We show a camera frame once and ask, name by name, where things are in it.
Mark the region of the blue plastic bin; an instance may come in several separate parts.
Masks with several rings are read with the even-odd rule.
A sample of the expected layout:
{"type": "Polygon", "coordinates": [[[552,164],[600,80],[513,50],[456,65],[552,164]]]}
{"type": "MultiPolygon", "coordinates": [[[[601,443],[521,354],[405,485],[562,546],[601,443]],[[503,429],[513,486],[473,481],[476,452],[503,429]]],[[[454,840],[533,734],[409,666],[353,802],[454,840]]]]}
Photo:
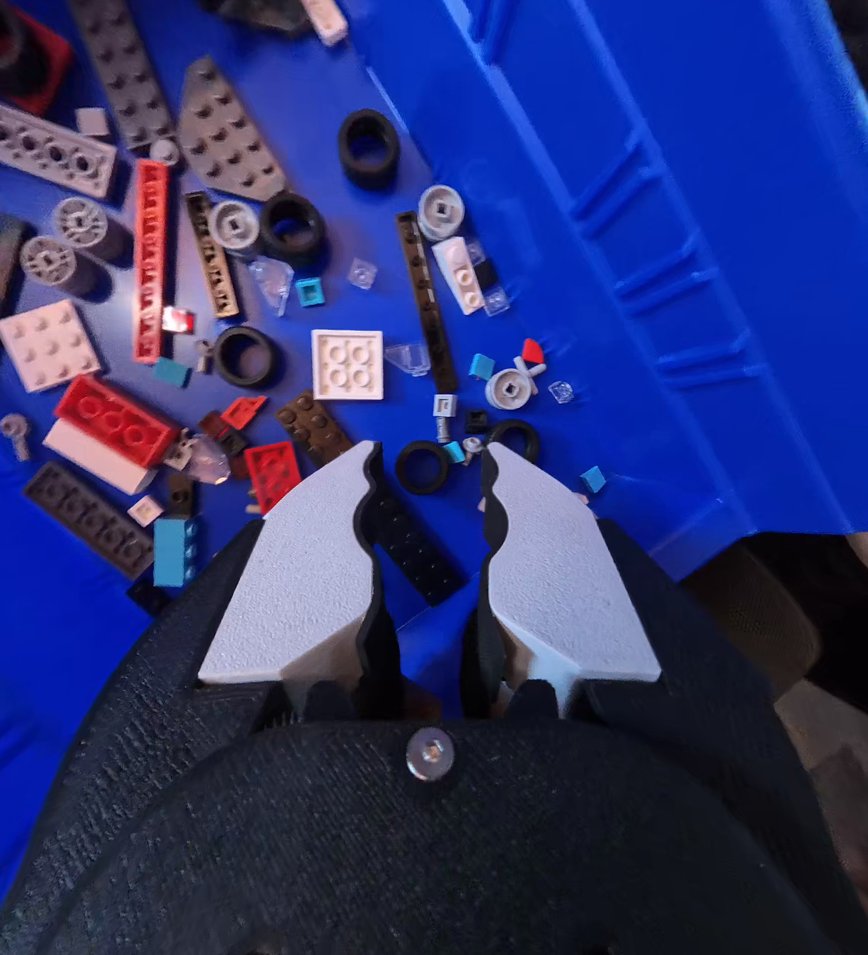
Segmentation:
{"type": "MultiPolygon", "coordinates": [[[[461,400],[474,352],[549,356],[540,461],[674,578],[760,532],[868,532],[868,100],[825,2],[352,2],[347,44],[196,2],[130,2],[179,115],[212,56],[327,230],[327,303],[241,314],[310,385],[310,327],[423,338],[395,215],[453,186],[512,306],[464,316],[434,265],[461,400]],[[396,188],[337,133],[398,127],[396,188]]],[[[20,853],[91,703],[145,630],[125,575],[22,495],[65,387],[0,343],[0,844],[20,853]]]]}

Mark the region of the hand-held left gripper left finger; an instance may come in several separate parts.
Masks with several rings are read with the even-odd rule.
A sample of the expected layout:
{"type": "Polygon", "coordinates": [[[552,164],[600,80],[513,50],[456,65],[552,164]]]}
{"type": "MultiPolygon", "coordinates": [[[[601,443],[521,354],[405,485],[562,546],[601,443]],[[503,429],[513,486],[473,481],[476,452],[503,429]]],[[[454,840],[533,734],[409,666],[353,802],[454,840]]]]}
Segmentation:
{"type": "Polygon", "coordinates": [[[262,520],[197,679],[275,683],[300,702],[335,684],[363,718],[404,717],[401,651],[384,594],[382,445],[364,440],[304,479],[262,520]]]}

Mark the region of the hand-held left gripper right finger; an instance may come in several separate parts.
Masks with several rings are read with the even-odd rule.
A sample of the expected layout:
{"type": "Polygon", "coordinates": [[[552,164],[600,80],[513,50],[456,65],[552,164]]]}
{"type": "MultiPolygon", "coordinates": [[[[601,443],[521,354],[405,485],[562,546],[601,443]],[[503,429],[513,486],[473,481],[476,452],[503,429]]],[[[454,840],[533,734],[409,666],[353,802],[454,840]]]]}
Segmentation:
{"type": "Polygon", "coordinates": [[[656,684],[660,662],[593,512],[500,442],[481,461],[488,555],[464,632],[464,715],[508,710],[528,683],[559,717],[587,682],[656,684]]]}

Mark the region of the pile of large lego pieces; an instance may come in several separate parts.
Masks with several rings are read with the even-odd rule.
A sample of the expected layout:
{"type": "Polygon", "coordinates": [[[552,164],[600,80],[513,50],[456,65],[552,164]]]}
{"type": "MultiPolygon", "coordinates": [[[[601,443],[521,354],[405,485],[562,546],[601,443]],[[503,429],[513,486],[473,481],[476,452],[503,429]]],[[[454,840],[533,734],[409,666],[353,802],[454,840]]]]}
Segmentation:
{"type": "Polygon", "coordinates": [[[188,544],[223,543],[316,469],[363,438],[385,442],[392,457],[408,446],[405,463],[391,464],[405,480],[393,483],[392,503],[381,507],[381,539],[404,567],[408,581],[430,604],[440,603],[467,578],[460,551],[476,543],[465,530],[481,513],[466,505],[453,518],[425,516],[404,503],[405,487],[435,495],[444,483],[471,484],[463,472],[471,459],[459,438],[447,450],[433,442],[434,422],[444,421],[454,393],[462,414],[483,419],[476,440],[491,429],[523,453],[539,443],[533,426],[508,425],[523,412],[495,411],[474,390],[460,362],[487,347],[474,370],[496,373],[523,332],[508,319],[488,318],[482,307],[464,316],[441,277],[434,253],[421,236],[408,242],[414,261],[404,265],[400,235],[433,173],[473,198],[464,179],[499,185],[501,159],[512,160],[512,132],[491,101],[484,71],[457,26],[438,2],[368,3],[356,15],[355,49],[330,53],[315,39],[282,40],[226,23],[196,2],[129,2],[129,14],[154,54],[156,77],[181,92],[193,79],[216,71],[210,85],[229,82],[248,100],[250,118],[274,138],[297,189],[273,210],[258,200],[222,194],[213,185],[194,189],[195,159],[184,176],[149,160],[124,163],[114,188],[130,189],[124,220],[138,192],[143,167],[161,201],[151,230],[165,229],[165,293],[196,313],[208,331],[208,356],[197,357],[195,335],[167,342],[161,332],[161,365],[133,364],[131,304],[134,278],[117,275],[99,255],[81,253],[89,272],[86,296],[108,304],[73,302],[72,317],[87,318],[87,337],[103,371],[92,371],[80,346],[70,375],[48,375],[48,398],[25,398],[9,385],[14,401],[0,398],[0,412],[36,414],[36,437],[61,425],[49,410],[75,390],[75,410],[108,415],[99,424],[89,462],[107,473],[102,455],[112,448],[117,484],[92,476],[66,456],[37,453],[46,472],[41,490],[60,489],[64,503],[78,504],[75,518],[59,523],[60,505],[49,512],[32,500],[11,504],[0,491],[0,609],[11,605],[63,605],[73,596],[85,609],[76,619],[106,620],[102,601],[82,582],[93,565],[113,559],[132,578],[128,599],[154,618],[184,593],[209,560],[175,555],[170,531],[189,528],[188,544]]]}

